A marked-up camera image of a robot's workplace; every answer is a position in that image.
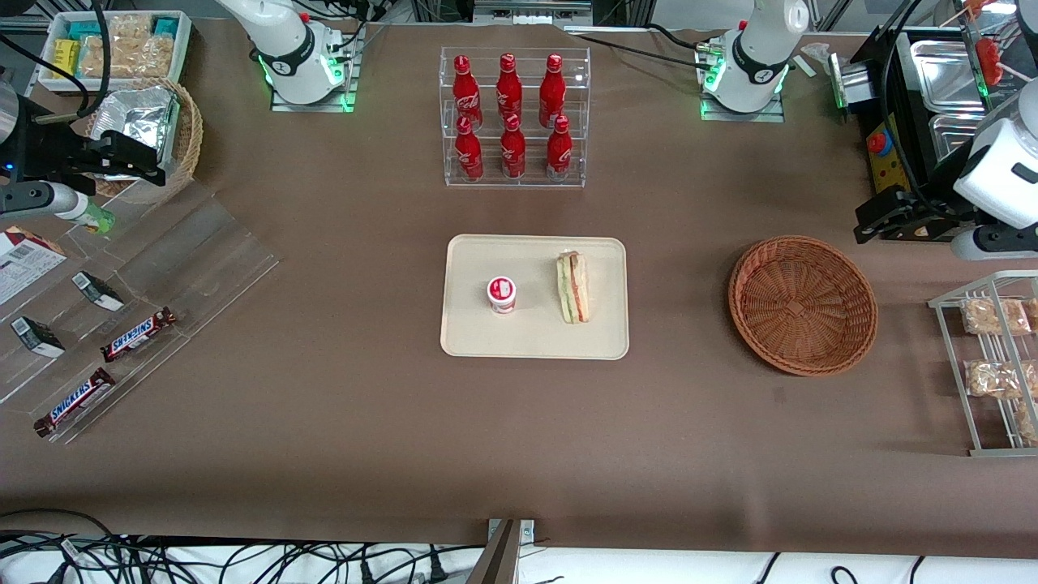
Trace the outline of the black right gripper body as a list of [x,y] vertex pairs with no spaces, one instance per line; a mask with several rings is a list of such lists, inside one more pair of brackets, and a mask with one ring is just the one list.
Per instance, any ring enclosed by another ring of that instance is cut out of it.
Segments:
[[66,123],[18,126],[18,180],[45,180],[62,174],[100,173],[101,155],[92,141]]

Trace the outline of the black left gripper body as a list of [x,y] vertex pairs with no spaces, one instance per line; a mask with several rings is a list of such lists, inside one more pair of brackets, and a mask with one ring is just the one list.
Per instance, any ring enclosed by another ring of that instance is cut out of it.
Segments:
[[882,240],[949,243],[959,233],[959,222],[939,217],[897,185],[883,189],[879,193],[879,202],[892,213],[879,226],[879,238]]

